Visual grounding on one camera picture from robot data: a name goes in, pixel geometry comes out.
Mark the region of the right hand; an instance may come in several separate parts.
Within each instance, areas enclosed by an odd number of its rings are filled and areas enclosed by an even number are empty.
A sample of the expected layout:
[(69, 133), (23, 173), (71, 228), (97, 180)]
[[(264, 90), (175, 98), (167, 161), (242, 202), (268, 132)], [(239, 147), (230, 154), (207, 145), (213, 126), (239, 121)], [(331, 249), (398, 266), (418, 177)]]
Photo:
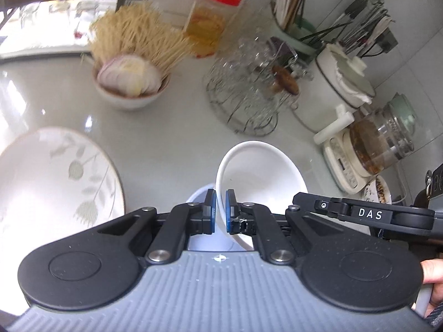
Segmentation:
[(421, 262), (424, 273), (423, 284), (432, 284), (433, 290), (426, 308), (428, 316), (443, 301), (443, 260), (429, 259)]

